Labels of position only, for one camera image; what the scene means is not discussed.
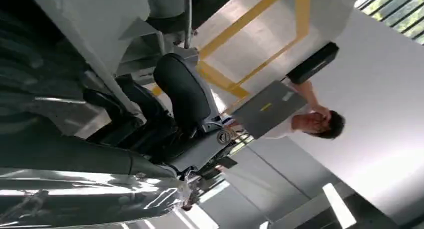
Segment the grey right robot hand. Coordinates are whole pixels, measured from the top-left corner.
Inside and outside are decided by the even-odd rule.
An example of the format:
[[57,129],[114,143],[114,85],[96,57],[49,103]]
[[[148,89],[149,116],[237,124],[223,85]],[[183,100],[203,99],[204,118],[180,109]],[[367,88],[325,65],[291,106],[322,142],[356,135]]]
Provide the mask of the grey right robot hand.
[[204,177],[215,170],[232,143],[210,88],[178,54],[162,56],[154,81],[171,110],[127,76],[117,78],[124,94],[140,106],[146,122],[130,115],[110,94],[87,88],[83,100],[106,110],[111,121],[86,139],[64,135],[47,117],[32,112],[0,118],[3,168],[134,175],[169,166],[177,174]]

